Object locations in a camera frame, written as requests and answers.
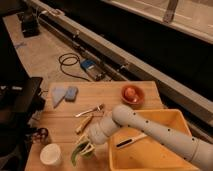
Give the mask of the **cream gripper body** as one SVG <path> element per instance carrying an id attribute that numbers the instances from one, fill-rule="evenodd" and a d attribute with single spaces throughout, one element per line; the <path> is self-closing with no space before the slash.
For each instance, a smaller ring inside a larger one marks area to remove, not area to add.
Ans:
<path id="1" fill-rule="evenodd" d="M 76 142 L 78 154 L 81 156 L 90 156 L 94 150 L 95 146 L 89 139 L 87 134 L 83 134 Z"/>

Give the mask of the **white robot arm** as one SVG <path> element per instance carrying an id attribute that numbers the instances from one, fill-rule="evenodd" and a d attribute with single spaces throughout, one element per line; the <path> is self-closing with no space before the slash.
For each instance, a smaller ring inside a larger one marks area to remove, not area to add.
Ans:
<path id="1" fill-rule="evenodd" d="M 89 127 L 80 138 L 80 154 L 91 153 L 124 126 L 142 131 L 202 171 L 213 170 L 213 144 L 146 119 L 126 105 L 115 106 L 110 115 Z"/>

